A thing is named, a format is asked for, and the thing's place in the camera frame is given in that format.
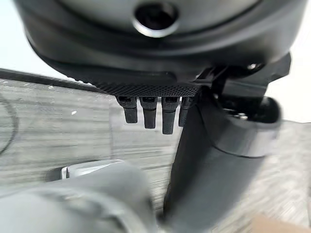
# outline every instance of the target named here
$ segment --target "curved black housing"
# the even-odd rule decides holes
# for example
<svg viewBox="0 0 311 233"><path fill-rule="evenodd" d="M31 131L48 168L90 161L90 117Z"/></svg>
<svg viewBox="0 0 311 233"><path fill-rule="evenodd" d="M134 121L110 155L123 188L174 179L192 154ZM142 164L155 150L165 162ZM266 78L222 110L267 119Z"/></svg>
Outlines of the curved black housing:
<svg viewBox="0 0 311 233"><path fill-rule="evenodd" d="M281 125L266 98L253 120L227 115L208 88L188 111L164 201L171 232L208 232L239 202Z"/></svg>
<svg viewBox="0 0 311 233"><path fill-rule="evenodd" d="M183 1L175 3L179 11L187 7L179 2ZM206 0L187 2L188 7L199 7L200 2L209 6ZM82 69L98 85L170 86L190 83L210 66L246 67L277 61L288 53L296 37L306 2L262 0L220 24L207 23L206 29L190 27L154 39L98 25L56 0L15 0L31 45L62 73L87 82L90 78L81 75ZM200 18L203 13L192 17Z"/></svg>

